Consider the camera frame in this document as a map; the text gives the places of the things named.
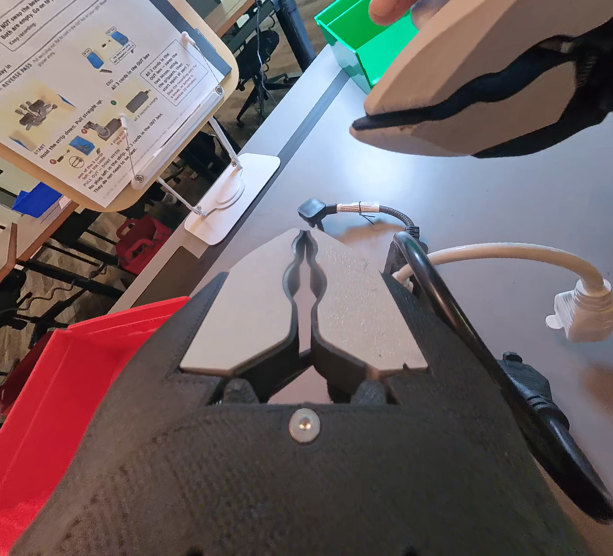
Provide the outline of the red canister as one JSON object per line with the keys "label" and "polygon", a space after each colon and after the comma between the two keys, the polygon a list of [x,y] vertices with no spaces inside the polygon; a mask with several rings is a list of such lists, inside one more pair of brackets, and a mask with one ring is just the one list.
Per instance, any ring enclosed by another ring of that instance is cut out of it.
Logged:
{"label": "red canister", "polygon": [[149,214],[128,218],[117,229],[115,252],[122,269],[139,275],[171,237],[173,231]]}

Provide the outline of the wooden desk with black legs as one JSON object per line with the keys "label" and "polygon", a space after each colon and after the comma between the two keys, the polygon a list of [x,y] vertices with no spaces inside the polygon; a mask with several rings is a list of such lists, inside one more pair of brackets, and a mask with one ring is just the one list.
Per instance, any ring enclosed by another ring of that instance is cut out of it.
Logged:
{"label": "wooden desk with black legs", "polygon": [[74,259],[82,261],[83,256],[87,256],[95,261],[93,266],[96,268],[119,268],[116,252],[104,252],[81,241],[81,236],[87,233],[107,244],[115,245],[115,242],[92,233],[89,229],[101,214],[99,208],[88,209],[74,200],[62,198],[38,218],[23,215],[19,221],[11,223],[1,231],[1,281],[10,277],[17,266],[21,266],[64,284],[63,291],[71,291],[77,287],[82,292],[119,299],[121,293],[111,286],[34,259],[41,249],[58,251],[59,248],[49,245],[50,240],[55,240],[60,244],[60,249],[68,248]]}

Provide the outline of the black office chair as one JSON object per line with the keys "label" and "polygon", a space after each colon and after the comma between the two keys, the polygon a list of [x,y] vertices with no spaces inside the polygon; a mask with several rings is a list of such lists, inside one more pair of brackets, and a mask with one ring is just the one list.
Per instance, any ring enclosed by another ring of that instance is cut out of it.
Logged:
{"label": "black office chair", "polygon": [[263,122],[265,103],[268,100],[275,100],[272,92],[288,89],[298,79],[298,76],[290,76],[287,72],[273,77],[268,75],[272,54],[279,43],[280,36],[275,29],[259,30],[242,45],[236,56],[239,71],[237,89],[244,92],[249,82],[253,84],[251,92],[235,118],[239,128],[244,127],[242,118],[251,106],[257,108],[258,123]]}

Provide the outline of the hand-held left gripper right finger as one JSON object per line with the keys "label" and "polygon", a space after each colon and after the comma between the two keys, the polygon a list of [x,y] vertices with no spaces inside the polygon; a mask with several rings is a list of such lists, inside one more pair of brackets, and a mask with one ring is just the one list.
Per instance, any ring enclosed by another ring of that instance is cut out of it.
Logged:
{"label": "hand-held left gripper right finger", "polygon": [[305,234],[310,266],[311,358],[334,389],[352,397],[364,381],[428,369],[384,277],[354,249],[315,230]]}

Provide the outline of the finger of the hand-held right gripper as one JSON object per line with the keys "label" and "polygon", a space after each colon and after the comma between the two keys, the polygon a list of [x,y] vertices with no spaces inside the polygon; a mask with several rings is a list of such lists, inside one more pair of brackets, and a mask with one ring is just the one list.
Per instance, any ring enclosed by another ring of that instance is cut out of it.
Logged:
{"label": "finger of the hand-held right gripper", "polygon": [[576,87],[572,60],[517,60],[439,103],[363,116],[350,133],[364,144],[399,154],[476,155],[559,121]]}
{"label": "finger of the hand-held right gripper", "polygon": [[612,0],[448,0],[355,128],[586,128],[612,112]]}

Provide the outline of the black power strip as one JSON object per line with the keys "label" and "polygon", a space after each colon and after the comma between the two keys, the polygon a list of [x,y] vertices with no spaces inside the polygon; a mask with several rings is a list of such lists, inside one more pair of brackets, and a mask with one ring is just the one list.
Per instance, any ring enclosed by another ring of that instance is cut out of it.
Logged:
{"label": "black power strip", "polygon": [[[425,254],[428,253],[428,246],[425,244],[425,242],[419,240],[417,237],[414,237],[406,230],[400,231],[398,233],[400,235],[408,236],[421,247]],[[389,245],[386,263],[382,272],[384,274],[394,275],[407,264],[408,262],[404,254],[402,253],[401,249],[396,245],[395,239],[393,238]],[[422,288],[418,283],[416,283],[414,276],[410,276],[405,282],[402,283],[402,285],[417,298],[421,296]]]}

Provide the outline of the wooden desk with grey leg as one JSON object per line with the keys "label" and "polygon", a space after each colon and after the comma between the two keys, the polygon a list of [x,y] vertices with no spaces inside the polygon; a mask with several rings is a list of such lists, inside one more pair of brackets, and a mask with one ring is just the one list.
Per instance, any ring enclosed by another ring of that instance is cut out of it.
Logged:
{"label": "wooden desk with grey leg", "polygon": [[[305,72],[314,62],[316,54],[300,16],[295,0],[271,0],[277,21],[287,39],[292,53]],[[259,8],[259,0],[223,0],[205,17],[207,25],[218,37],[222,37],[251,8]]]}

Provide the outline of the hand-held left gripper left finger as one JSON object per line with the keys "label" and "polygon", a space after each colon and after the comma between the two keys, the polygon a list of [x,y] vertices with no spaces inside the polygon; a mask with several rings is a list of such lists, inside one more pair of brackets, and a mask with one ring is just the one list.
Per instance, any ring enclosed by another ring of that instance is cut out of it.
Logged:
{"label": "hand-held left gripper left finger", "polygon": [[311,366],[300,348],[300,266],[307,233],[290,229],[226,274],[180,361],[187,376],[243,379],[267,403]]}

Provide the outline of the blue cardboard box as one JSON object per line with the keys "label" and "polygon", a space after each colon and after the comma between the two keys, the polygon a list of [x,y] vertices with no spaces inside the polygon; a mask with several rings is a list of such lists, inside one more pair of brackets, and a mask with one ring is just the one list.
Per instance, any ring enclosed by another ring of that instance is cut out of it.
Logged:
{"label": "blue cardboard box", "polygon": [[39,218],[62,196],[60,192],[40,182],[29,192],[21,190],[13,201],[11,210],[21,215]]}

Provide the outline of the red plastic bin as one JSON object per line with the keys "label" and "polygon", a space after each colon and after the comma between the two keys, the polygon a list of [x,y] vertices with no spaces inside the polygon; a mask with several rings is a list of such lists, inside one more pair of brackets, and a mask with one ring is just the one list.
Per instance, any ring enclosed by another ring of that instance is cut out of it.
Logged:
{"label": "red plastic bin", "polygon": [[51,335],[1,428],[1,555],[55,490],[128,361],[188,300],[131,308]]}

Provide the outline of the green plastic bin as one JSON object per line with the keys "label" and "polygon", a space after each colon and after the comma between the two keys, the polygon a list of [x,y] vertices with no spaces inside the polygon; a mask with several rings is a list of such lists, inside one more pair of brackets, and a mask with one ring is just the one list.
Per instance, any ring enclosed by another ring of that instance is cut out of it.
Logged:
{"label": "green plastic bin", "polygon": [[410,11],[392,25],[375,24],[370,2],[336,0],[314,18],[338,65],[366,94],[418,34]]}

